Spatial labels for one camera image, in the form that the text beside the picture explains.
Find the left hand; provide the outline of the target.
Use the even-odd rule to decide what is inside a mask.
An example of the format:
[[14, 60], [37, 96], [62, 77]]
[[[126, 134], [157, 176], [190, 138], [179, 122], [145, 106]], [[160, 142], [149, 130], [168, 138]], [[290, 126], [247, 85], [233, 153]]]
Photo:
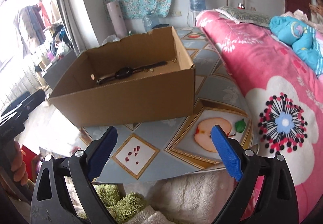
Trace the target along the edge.
[[11, 171], [14, 173], [14, 181], [24, 186], [28, 182], [26, 164], [23, 161], [23, 155], [20, 150], [20, 145], [17, 141], [14, 141], [14, 147], [16, 150], [16, 155], [13, 161], [11, 162]]

